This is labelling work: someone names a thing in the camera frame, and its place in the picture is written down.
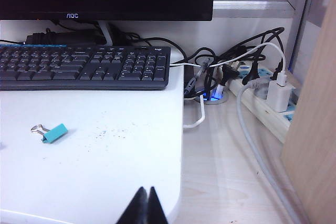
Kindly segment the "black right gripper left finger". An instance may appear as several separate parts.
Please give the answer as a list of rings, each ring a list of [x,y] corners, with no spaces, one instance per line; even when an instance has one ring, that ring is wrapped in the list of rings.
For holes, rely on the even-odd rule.
[[[147,193],[143,187],[140,187],[118,219],[117,224],[145,223],[146,211]]]

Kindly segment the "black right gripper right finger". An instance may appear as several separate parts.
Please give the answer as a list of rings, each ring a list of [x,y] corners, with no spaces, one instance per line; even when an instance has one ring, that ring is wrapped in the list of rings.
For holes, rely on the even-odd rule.
[[[148,224],[168,224],[154,187],[150,188],[148,198]]]

